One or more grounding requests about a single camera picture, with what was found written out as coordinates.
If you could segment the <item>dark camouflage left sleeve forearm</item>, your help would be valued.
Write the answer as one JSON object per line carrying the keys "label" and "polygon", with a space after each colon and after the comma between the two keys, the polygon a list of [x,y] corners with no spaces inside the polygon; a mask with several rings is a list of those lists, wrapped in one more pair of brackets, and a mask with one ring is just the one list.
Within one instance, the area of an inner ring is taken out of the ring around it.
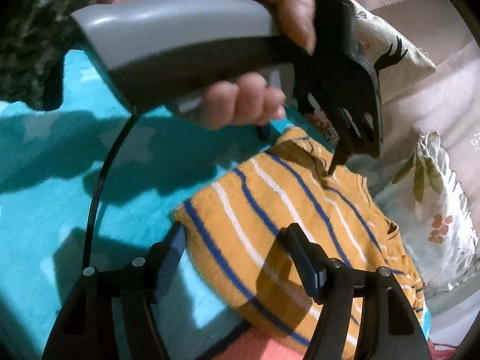
{"label": "dark camouflage left sleeve forearm", "polygon": [[60,108],[64,56],[80,39],[70,15],[102,1],[1,0],[1,100]]}

